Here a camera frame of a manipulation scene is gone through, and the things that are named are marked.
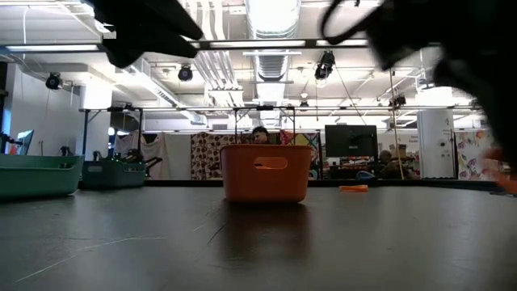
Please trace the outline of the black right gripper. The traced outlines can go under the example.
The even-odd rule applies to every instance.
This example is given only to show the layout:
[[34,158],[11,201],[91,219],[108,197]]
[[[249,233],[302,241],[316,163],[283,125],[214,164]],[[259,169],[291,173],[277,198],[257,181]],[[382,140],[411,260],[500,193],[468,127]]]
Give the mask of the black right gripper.
[[517,168],[517,0],[385,0],[365,33],[383,70],[438,45],[435,85],[477,99],[502,156]]

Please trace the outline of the white cloth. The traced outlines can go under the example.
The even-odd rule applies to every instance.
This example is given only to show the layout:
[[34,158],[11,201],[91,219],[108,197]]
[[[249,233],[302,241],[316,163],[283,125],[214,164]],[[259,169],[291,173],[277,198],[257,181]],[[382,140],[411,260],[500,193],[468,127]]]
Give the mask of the white cloth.
[[188,135],[142,134],[141,152],[144,160],[153,157],[162,159],[149,170],[151,179],[185,180],[191,178],[190,137]]

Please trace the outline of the silver ventilation duct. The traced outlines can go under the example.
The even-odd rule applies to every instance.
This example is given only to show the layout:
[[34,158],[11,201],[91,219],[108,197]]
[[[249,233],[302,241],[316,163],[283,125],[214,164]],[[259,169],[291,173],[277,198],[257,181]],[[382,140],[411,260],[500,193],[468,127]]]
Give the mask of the silver ventilation duct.
[[[245,0],[250,38],[291,39],[298,34],[301,0]],[[289,57],[256,56],[254,65],[263,81],[280,81],[286,74]]]

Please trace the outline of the slate blue plastic basket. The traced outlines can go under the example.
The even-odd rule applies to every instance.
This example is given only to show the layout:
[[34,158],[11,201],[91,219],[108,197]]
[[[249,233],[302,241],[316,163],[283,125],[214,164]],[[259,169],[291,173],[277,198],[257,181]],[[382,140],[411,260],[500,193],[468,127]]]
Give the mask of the slate blue plastic basket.
[[82,168],[82,188],[114,189],[142,187],[146,165],[114,160],[87,161]]

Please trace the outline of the teal plastic basket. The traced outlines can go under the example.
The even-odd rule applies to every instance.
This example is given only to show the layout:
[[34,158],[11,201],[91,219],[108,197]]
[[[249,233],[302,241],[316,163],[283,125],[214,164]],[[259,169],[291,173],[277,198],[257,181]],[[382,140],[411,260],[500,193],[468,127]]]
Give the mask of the teal plastic basket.
[[68,196],[78,188],[83,156],[0,154],[0,201]]

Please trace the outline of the black beam with light strips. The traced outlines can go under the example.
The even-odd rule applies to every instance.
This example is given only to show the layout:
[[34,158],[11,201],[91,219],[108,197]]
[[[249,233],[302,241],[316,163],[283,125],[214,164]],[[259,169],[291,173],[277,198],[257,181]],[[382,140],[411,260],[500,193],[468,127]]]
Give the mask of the black beam with light strips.
[[[332,45],[319,39],[271,40],[201,40],[188,41],[198,50],[259,50],[259,49],[367,49],[366,39],[351,39]],[[6,53],[92,53],[105,51],[100,43],[84,44],[6,44],[0,45],[0,54]]]

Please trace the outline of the monitor with blue screen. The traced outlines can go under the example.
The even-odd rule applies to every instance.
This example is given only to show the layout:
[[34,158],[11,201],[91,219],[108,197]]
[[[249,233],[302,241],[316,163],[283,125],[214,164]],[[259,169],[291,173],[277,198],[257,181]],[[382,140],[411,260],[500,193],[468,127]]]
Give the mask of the monitor with blue screen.
[[29,129],[19,132],[13,144],[13,153],[16,155],[27,155],[35,130]]

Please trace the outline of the black monitor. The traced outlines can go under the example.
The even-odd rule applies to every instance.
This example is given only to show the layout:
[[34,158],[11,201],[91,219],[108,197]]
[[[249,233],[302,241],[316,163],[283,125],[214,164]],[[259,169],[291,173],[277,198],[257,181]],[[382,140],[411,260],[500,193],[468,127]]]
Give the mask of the black monitor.
[[326,156],[328,158],[377,157],[376,133],[375,125],[326,125]]

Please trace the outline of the white cabinet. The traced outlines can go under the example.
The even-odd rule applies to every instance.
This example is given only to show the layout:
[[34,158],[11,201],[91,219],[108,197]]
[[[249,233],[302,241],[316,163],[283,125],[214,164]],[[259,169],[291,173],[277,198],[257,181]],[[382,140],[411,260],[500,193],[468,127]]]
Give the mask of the white cabinet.
[[455,177],[452,109],[430,109],[417,115],[421,179]]

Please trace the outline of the person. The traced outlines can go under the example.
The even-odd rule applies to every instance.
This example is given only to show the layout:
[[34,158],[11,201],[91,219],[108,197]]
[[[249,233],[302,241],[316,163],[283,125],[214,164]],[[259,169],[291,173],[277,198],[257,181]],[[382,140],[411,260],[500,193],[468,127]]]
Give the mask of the person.
[[391,152],[382,150],[379,156],[377,176],[380,179],[412,179],[412,173],[406,168],[401,167],[398,160],[392,160]]
[[270,143],[269,132],[264,126],[258,126],[253,129],[252,142],[257,145],[266,145]]

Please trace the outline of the black metal rack frame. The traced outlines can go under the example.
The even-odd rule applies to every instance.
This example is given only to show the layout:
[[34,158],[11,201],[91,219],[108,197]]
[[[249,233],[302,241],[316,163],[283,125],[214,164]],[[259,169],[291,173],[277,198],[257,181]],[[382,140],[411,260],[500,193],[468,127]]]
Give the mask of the black metal rack frame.
[[80,153],[86,161],[94,159],[94,152],[108,156],[115,147],[118,133],[138,133],[142,130],[143,108],[130,103],[108,108],[81,108],[83,114]]
[[234,120],[234,135],[237,136],[239,129],[239,122],[246,116],[249,115],[249,112],[278,112],[280,126],[282,126],[282,119],[287,118],[292,122],[292,132],[296,133],[296,107],[293,106],[273,106],[273,105],[258,105],[254,107],[235,107],[232,108],[233,112],[233,120]]

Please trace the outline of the colourful patchwork quilt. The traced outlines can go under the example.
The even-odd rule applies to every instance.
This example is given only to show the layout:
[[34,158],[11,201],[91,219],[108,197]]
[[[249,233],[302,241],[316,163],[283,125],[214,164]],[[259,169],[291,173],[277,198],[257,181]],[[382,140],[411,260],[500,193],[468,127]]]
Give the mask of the colourful patchwork quilt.
[[311,163],[309,167],[309,178],[320,179],[322,177],[321,165],[321,141],[320,133],[294,133],[280,130],[280,144],[288,146],[309,146],[311,152]]

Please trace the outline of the brown patterned cloth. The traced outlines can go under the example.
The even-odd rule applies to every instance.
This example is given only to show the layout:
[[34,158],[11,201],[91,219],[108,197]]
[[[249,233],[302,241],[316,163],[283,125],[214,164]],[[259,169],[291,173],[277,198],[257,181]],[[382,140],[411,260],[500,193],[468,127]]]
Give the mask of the brown patterned cloth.
[[206,132],[191,135],[191,179],[222,179],[221,149],[238,143],[233,134],[211,134]]

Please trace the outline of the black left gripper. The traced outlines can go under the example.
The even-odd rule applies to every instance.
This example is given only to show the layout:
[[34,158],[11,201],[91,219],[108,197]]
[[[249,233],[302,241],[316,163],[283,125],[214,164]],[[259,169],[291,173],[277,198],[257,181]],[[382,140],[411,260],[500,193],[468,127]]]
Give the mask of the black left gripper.
[[[143,53],[194,58],[198,50],[181,36],[200,40],[203,32],[178,0],[86,0],[106,29],[102,39],[108,60],[120,69]],[[177,34],[159,34],[162,19]]]

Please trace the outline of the floral cloth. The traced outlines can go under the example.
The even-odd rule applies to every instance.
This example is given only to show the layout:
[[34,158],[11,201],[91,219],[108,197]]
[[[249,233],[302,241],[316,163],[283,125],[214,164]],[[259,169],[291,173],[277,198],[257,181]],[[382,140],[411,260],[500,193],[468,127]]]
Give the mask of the floral cloth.
[[459,180],[491,180],[485,153],[496,147],[487,129],[455,132]]

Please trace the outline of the orange plastic basket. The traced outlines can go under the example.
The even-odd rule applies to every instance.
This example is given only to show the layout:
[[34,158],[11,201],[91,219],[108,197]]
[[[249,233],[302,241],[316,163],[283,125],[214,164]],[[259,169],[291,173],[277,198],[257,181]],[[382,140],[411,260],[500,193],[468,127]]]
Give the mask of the orange plastic basket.
[[312,148],[233,144],[221,148],[225,198],[236,203],[298,203],[306,197]]

